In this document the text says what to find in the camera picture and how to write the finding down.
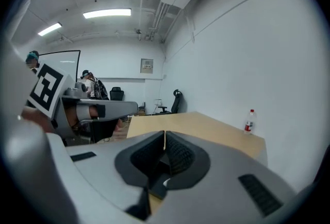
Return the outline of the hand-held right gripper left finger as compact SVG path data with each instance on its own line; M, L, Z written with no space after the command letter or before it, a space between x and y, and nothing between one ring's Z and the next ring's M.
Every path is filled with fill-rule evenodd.
M164 132L113 143L64 148L65 186L81 223L165 223L151 210L150 174L164 147Z

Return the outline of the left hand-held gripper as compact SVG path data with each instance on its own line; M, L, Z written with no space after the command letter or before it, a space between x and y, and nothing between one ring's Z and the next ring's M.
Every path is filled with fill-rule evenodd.
M91 120L99 122L78 125L79 134L89 137L91 143L112 137L113 133L121 128L120 118L138 112L138 104L134 101L87 99L82 83L76 83L70 74L46 63L39 66L36 76L38 82L28 101L55 123L55 131L63 139L76 137L65 113L66 104L97 109L97 118Z

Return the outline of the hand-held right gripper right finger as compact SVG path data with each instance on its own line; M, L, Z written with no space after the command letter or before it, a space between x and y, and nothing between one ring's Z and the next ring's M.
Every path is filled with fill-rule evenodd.
M168 131L166 150L180 166L152 223L264 223L295 191L237 149Z

